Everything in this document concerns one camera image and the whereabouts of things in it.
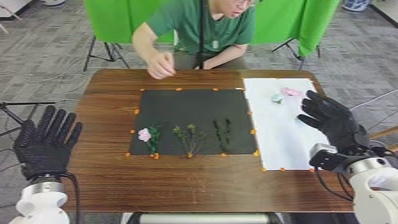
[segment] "green screen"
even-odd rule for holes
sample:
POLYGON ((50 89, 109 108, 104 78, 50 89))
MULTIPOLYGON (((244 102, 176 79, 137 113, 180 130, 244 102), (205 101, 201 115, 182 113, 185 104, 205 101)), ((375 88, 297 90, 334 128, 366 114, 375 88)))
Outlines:
MULTIPOLYGON (((132 43, 137 27, 167 0, 86 0, 98 40, 132 43)), ((320 44, 340 0, 263 0, 256 4, 256 36, 253 44, 297 38, 299 54, 308 56, 320 44)), ((173 33, 160 42, 173 42, 173 33)))

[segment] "black glove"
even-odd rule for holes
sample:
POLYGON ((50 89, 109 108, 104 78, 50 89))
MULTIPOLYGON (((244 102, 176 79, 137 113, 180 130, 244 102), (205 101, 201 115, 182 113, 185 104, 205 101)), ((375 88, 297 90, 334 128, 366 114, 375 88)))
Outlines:
POLYGON ((34 121, 27 120, 22 125, 22 133, 15 142, 15 152, 24 165, 27 180, 45 174, 59 175, 68 172, 72 149, 79 142, 82 123, 77 123, 72 131, 77 114, 48 106, 36 128, 34 121))
POLYGON ((370 147, 370 135, 350 109, 313 91, 308 91, 308 98, 303 100, 303 110, 311 117, 301 114, 301 121, 324 132, 340 153, 363 154, 370 147))

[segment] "pink flower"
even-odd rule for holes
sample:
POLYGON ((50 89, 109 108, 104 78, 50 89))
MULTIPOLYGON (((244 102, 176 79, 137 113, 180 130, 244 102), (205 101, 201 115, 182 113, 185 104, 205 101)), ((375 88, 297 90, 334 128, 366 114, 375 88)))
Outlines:
POLYGON ((144 129, 141 130, 141 132, 139 132, 139 139, 141 139, 141 141, 144 141, 144 142, 148 142, 150 139, 151 139, 151 133, 150 133, 148 128, 144 128, 144 129))
POLYGON ((295 89, 290 89, 290 88, 283 88, 283 93, 288 95, 288 96, 303 96, 303 91, 295 90, 295 89))

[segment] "wall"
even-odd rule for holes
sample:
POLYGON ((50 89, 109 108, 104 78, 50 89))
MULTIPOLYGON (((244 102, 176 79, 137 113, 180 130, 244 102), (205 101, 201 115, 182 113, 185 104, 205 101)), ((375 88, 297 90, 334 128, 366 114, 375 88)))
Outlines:
POLYGON ((398 0, 374 0, 374 5, 398 22, 398 0))
MULTIPOLYGON (((32 0, 0 0, 0 5, 4 5, 13 12, 16 12, 31 1, 32 0)), ((0 17, 11 17, 9 12, 4 9, 0 9, 0 17)))

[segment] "black mat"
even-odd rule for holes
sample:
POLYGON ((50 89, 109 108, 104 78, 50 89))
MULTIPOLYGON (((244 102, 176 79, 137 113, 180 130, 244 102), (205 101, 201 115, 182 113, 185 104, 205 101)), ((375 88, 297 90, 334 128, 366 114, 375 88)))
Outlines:
POLYGON ((141 114, 135 118, 132 154, 148 155, 148 145, 139 140, 139 131, 166 122, 160 129, 160 155, 183 155, 182 142, 173 134, 176 125, 187 130, 196 124, 198 131, 208 134, 203 150, 198 154, 221 154, 221 141, 214 121, 231 122, 228 154, 251 154, 256 140, 251 134, 253 123, 242 90, 146 91, 143 93, 141 114))

